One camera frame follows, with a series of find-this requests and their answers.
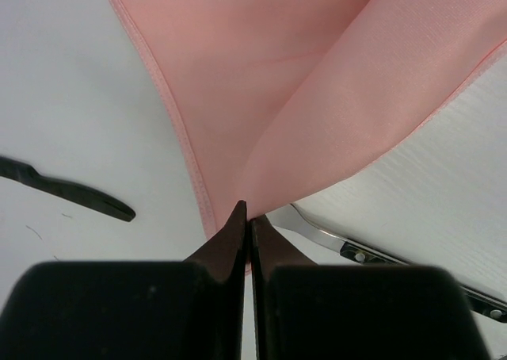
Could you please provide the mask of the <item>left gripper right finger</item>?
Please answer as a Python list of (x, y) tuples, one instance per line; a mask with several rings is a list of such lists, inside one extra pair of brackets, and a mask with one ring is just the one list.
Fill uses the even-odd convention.
[(487, 359), (463, 292), (432, 266), (330, 266), (250, 221), (260, 359)]

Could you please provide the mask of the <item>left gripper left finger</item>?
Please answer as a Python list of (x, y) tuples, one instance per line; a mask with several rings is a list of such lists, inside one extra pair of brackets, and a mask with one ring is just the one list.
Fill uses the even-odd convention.
[(246, 203), (180, 262), (42, 262), (1, 314), (4, 359), (238, 359)]

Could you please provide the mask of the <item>pink satin napkin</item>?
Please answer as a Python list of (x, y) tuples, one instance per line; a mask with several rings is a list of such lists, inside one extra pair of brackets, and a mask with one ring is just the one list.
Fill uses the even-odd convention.
[(506, 276), (506, 0), (109, 0), (213, 236), (239, 199)]

